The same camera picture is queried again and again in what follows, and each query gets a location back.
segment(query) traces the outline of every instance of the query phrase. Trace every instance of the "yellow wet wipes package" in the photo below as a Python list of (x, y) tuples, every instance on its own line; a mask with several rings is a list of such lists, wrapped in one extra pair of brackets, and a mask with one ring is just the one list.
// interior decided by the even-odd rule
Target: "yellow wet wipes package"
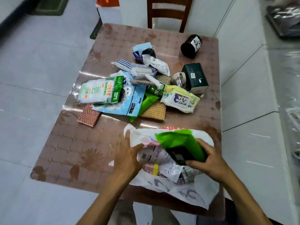
[(200, 98), (175, 85), (166, 85), (161, 102), (184, 113), (193, 113)]

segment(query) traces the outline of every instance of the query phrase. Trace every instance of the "person's right hand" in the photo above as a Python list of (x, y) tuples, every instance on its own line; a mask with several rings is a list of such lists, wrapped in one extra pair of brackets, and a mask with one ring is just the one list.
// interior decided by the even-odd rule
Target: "person's right hand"
[(205, 141), (201, 139), (196, 140), (200, 144), (201, 148), (206, 151), (208, 158), (206, 159), (206, 162), (188, 160), (186, 161), (186, 165), (202, 171), (217, 182), (225, 183), (233, 171), (222, 158), (221, 153)]

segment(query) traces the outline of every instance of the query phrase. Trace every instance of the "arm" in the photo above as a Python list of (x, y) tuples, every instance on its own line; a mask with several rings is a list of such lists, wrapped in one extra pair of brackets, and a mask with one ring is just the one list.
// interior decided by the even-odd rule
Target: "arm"
[(203, 140), (197, 139), (197, 141), (207, 152), (208, 158), (206, 162), (190, 160), (186, 161), (186, 164), (194, 169), (202, 171), (210, 178), (224, 186), (234, 201), (239, 218), (243, 225), (272, 225), (246, 186), (222, 158), (221, 153)]
[(137, 162), (137, 152), (144, 145), (130, 147), (129, 136), (128, 131), (125, 142), (118, 142), (117, 148), (113, 149), (115, 151), (114, 172), (77, 225), (106, 225), (122, 192), (141, 170), (143, 165)]

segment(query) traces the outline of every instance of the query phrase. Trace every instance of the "person's left hand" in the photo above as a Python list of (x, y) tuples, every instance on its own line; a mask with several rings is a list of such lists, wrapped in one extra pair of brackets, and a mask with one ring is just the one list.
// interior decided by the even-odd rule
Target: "person's left hand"
[(120, 136), (115, 153), (114, 172), (124, 174), (128, 178), (134, 178), (142, 169), (143, 163), (137, 161), (137, 153), (144, 144), (130, 147), (130, 131), (126, 132), (125, 138)]

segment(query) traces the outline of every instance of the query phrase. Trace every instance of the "blue package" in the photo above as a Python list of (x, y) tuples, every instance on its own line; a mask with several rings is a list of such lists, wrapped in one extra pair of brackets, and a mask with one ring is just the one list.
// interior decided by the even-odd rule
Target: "blue package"
[(111, 76), (117, 75), (124, 76), (120, 101), (113, 104), (93, 105), (92, 109), (103, 113), (137, 117), (142, 105), (146, 86), (133, 85), (130, 83), (130, 81), (133, 80), (133, 76), (129, 72), (120, 70)]
[(133, 56), (134, 56), (134, 59), (135, 60), (138, 60), (140, 62), (143, 62), (142, 61), (142, 52), (145, 50), (145, 49), (148, 49), (148, 48), (152, 48), (152, 45), (151, 43), (147, 42), (147, 43), (142, 43), (142, 44), (139, 44), (139, 45), (135, 45), (133, 48), (132, 48), (132, 53), (133, 53)]

